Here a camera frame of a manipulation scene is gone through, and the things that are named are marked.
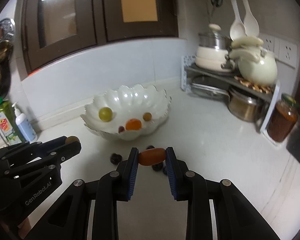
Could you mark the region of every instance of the window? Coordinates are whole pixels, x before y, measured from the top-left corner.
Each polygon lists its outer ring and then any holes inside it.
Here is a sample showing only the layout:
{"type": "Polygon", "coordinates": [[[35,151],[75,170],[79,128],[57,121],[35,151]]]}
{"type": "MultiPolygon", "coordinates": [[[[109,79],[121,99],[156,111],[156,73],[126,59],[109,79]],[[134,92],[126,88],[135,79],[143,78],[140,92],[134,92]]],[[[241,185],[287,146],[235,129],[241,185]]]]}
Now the window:
{"type": "Polygon", "coordinates": [[[174,0],[25,0],[23,49],[28,73],[95,45],[178,36],[174,0]]]}

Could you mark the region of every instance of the white wall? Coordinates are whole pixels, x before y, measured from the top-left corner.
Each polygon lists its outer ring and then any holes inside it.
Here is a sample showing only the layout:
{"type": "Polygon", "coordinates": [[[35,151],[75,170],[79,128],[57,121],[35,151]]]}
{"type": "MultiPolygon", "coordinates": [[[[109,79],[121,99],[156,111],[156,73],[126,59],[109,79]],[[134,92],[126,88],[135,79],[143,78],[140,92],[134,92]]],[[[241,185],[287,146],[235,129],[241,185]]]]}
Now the white wall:
{"type": "MultiPolygon", "coordinates": [[[[300,70],[300,7],[295,0],[248,0],[251,11],[258,21],[260,32],[276,36],[298,45],[297,68],[277,62],[281,92],[293,93],[298,83],[300,70]]],[[[241,19],[245,8],[242,0],[237,0],[241,19]]],[[[198,46],[198,33],[208,31],[208,17],[205,0],[178,0],[179,36],[187,40],[187,52],[194,55],[198,46]]],[[[220,25],[223,35],[229,36],[234,21],[230,0],[215,10],[212,22],[220,25]]]]}
{"type": "MultiPolygon", "coordinates": [[[[10,0],[0,14],[15,17],[17,0],[10,0]]],[[[294,0],[249,0],[259,22],[260,31],[298,44],[300,65],[300,8],[294,0]]],[[[238,0],[241,17],[244,6],[238,0]]],[[[230,0],[224,0],[215,11],[213,22],[229,35],[234,20],[230,0]]],[[[21,81],[25,71],[17,25],[14,53],[10,61],[12,73],[9,98],[18,101],[30,119],[42,117],[63,106],[72,104],[108,88],[122,84],[153,82],[180,76],[181,56],[195,54],[198,32],[207,30],[205,0],[178,0],[177,38],[124,41],[87,49],[56,61],[21,81]]],[[[278,76],[283,90],[292,92],[298,69],[278,63],[278,76]]]]}

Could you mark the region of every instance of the shelf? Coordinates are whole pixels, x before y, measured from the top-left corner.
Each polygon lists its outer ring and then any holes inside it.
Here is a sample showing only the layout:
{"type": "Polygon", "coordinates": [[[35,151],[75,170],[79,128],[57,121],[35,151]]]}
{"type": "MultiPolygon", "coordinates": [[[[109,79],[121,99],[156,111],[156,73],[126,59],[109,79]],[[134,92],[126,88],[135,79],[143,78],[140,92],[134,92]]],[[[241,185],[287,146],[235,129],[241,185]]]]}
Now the shelf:
{"type": "Polygon", "coordinates": [[[199,73],[199,74],[202,74],[202,75],[210,76],[210,77],[213,77],[215,79],[221,80],[221,81],[226,82],[226,83],[228,83],[232,86],[235,86],[235,87],[238,87],[242,90],[245,90],[245,91],[251,93],[252,95],[254,95],[258,98],[261,98],[262,100],[264,100],[268,103],[271,102],[273,94],[264,94],[264,93],[257,92],[257,91],[255,91],[251,88],[248,88],[248,87],[240,84],[237,80],[235,80],[233,76],[232,77],[220,76],[220,75],[205,71],[204,69],[197,67],[197,65],[195,63],[193,63],[191,65],[191,67],[185,67],[184,69],[186,71],[193,71],[193,72],[196,72],[196,73],[199,73]]]}

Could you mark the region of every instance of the white spoon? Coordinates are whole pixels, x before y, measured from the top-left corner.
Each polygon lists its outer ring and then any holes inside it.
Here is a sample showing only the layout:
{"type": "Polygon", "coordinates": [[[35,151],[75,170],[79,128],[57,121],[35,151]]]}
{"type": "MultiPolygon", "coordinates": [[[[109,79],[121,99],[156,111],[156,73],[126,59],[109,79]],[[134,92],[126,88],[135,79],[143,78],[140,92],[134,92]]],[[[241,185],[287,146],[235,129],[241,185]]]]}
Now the white spoon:
{"type": "Polygon", "coordinates": [[[259,25],[255,17],[252,15],[248,0],[242,0],[246,8],[246,15],[243,19],[244,28],[247,36],[256,36],[260,34],[259,25]]]}
{"type": "Polygon", "coordinates": [[[230,37],[234,41],[240,37],[243,37],[246,35],[246,31],[244,28],[244,25],[242,23],[242,20],[240,18],[240,13],[237,5],[237,0],[231,0],[235,19],[233,24],[230,27],[230,37]]]}

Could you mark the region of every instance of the countertop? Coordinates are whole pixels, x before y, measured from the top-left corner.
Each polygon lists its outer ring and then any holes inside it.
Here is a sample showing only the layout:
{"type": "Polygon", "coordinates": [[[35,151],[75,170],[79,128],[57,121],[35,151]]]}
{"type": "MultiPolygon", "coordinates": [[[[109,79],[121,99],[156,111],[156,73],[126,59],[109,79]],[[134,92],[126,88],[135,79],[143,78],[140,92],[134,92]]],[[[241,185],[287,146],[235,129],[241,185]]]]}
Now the countertop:
{"type": "MultiPolygon", "coordinates": [[[[148,145],[172,146],[177,158],[205,179],[231,180],[281,240],[292,239],[300,229],[300,164],[285,145],[274,146],[256,132],[254,124],[233,116],[223,102],[192,97],[180,89],[167,94],[172,97],[167,122],[152,135],[132,142],[97,137],[86,130],[80,117],[43,131],[38,141],[75,135],[82,150],[62,164],[62,185],[30,215],[31,224],[75,179],[89,182],[115,170],[111,153],[127,159],[131,147],[142,151],[148,145]]],[[[183,240],[186,214],[187,203],[173,200],[168,178],[139,166],[131,201],[118,202],[120,240],[183,240]]]]}

